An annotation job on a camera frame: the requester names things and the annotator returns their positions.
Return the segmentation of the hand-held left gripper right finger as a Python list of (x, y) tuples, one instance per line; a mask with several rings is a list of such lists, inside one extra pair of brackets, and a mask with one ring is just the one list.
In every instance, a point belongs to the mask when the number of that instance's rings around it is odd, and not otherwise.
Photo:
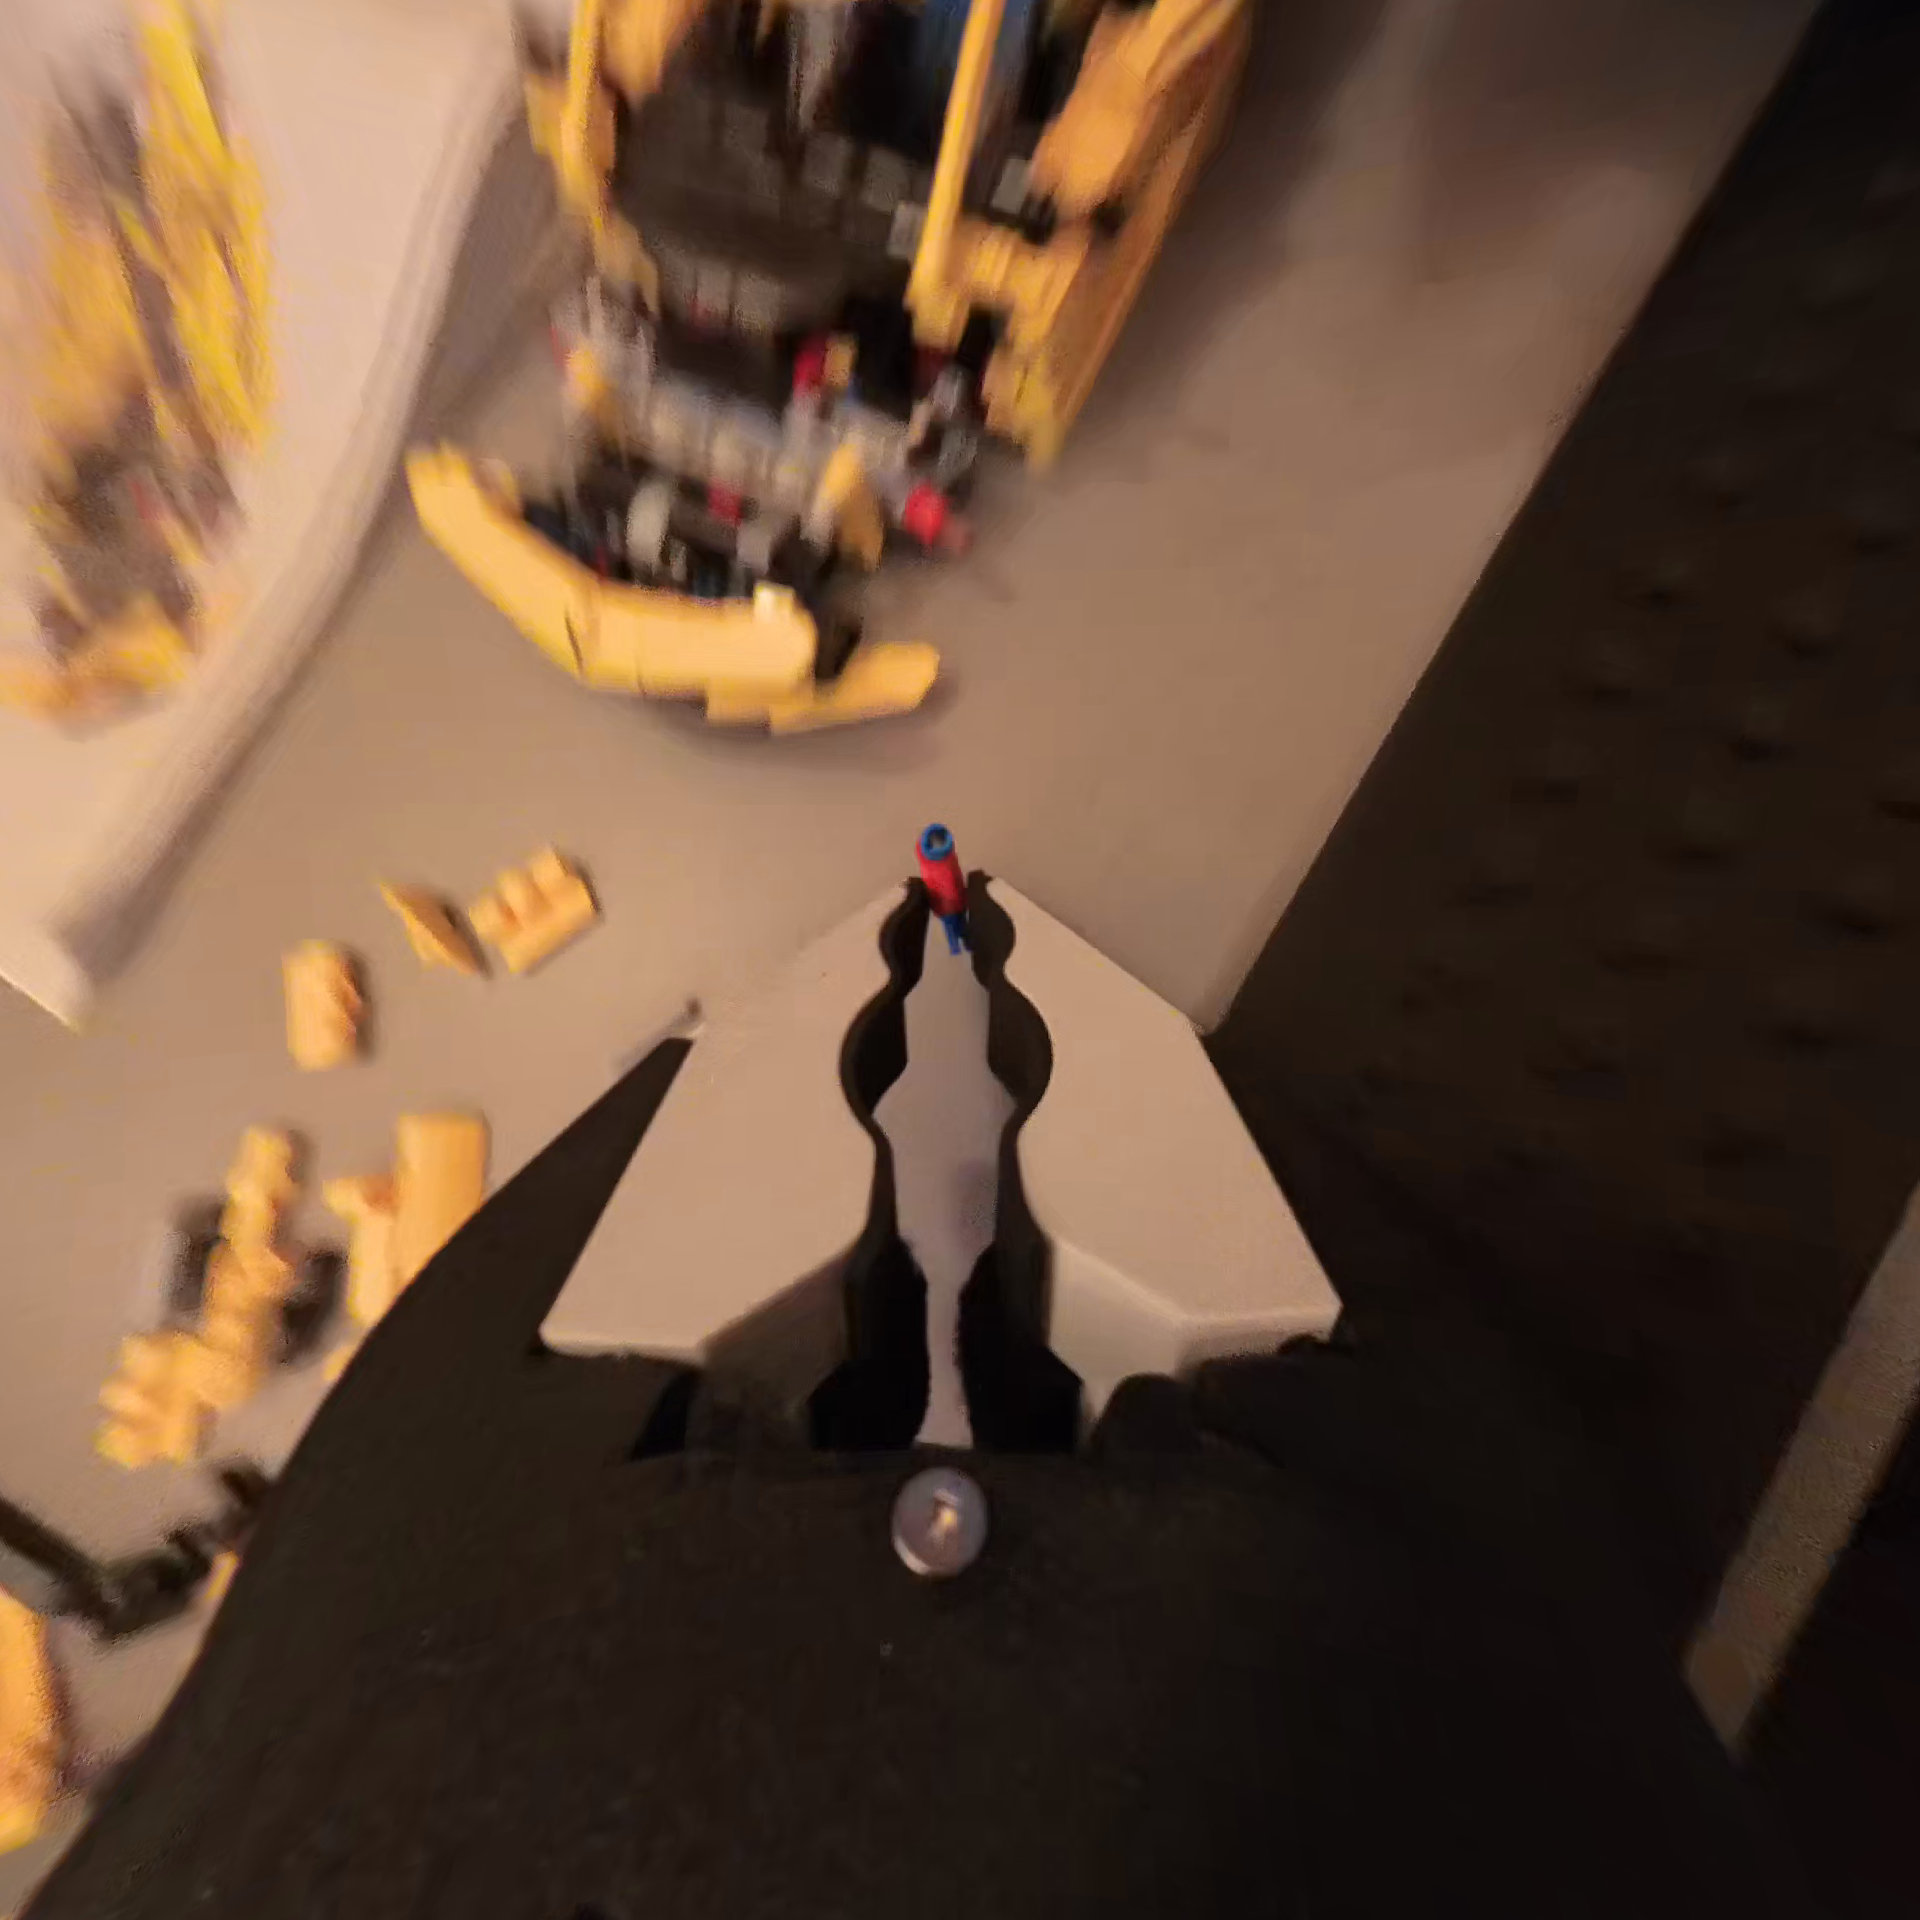
[(970, 876), (1008, 1111), (964, 1292), (975, 1413), (1103, 1413), (1129, 1380), (1331, 1336), (1339, 1292), (1198, 1028), (1001, 876)]

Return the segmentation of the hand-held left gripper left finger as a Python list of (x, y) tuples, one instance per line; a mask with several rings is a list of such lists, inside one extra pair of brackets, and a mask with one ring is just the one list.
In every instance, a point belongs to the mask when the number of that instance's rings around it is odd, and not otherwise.
[(644, 1358), (822, 1413), (922, 1413), (928, 1285), (881, 1106), (907, 1071), (931, 901), (908, 878), (684, 1045), (544, 1314), (566, 1358)]

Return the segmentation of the yellow arrow panel assembly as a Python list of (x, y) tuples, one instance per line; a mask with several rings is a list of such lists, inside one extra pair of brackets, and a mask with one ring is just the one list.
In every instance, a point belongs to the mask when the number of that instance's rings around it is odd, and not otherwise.
[(859, 640), (837, 673), (822, 673), (827, 625), (789, 585), (714, 597), (620, 583), (527, 520), (511, 468), (459, 445), (414, 447), (404, 480), (422, 534), (455, 572), (597, 693), (791, 736), (913, 713), (941, 680), (941, 651), (926, 640)]

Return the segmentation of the pile of yellow black bricks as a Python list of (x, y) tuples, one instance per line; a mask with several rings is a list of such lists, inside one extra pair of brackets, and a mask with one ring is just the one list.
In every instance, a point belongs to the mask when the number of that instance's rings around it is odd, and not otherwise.
[[(468, 977), (490, 965), (536, 972), (602, 915), (586, 869), (552, 846), (500, 869), (462, 903), (401, 880), (382, 880), (379, 893), (421, 965)], [(98, 1457), (125, 1471), (194, 1466), (222, 1419), (300, 1364), (335, 1317), (348, 1329), (327, 1359), (327, 1377), (339, 1380), (479, 1211), (490, 1152), (484, 1115), (403, 1114), (385, 1165), (321, 1186), (344, 1245), (304, 1243), (294, 1234), (304, 1148), (282, 1126), (249, 1126), (220, 1187), (166, 1227), (156, 1320), (119, 1342), (98, 1393)]]

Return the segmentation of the black long beam brick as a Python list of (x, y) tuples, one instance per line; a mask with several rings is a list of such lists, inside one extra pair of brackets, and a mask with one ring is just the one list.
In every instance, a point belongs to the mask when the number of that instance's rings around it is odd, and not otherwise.
[(155, 1544), (98, 1556), (16, 1500), (2, 1500), (2, 1590), (40, 1620), (77, 1620), (105, 1644), (182, 1617), (212, 1594), (216, 1571), (249, 1544), (277, 1478), (251, 1460), (212, 1476), (211, 1511), (169, 1527)]

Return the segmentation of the yellow toy car model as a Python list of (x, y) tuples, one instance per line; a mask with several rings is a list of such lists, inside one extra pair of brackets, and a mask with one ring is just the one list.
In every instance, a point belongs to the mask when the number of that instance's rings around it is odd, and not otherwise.
[(1050, 463), (1236, 93), (1250, 6), (576, 4), (528, 110), (586, 271), (543, 560), (816, 608)]

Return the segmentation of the open instruction booklet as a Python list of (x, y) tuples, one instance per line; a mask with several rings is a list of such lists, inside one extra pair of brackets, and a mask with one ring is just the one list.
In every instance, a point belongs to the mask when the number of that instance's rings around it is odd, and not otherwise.
[(544, 267), (508, 4), (4, 4), (4, 985), (77, 1023)]

